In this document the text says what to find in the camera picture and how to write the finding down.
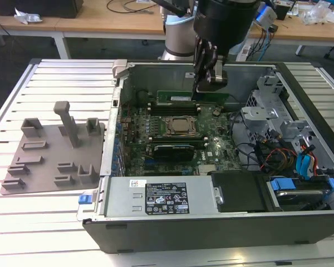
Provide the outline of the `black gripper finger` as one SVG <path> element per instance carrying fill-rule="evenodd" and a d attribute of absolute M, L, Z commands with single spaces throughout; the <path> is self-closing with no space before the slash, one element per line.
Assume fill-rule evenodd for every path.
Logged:
<path fill-rule="evenodd" d="M 223 64 L 217 62 L 208 70 L 202 70 L 199 79 L 199 92 L 215 92 L 228 84 L 228 75 Z"/>
<path fill-rule="evenodd" d="M 215 84 L 215 70 L 218 59 L 217 47 L 196 36 L 194 52 L 193 100 L 197 101 L 204 92 L 212 91 Z"/>

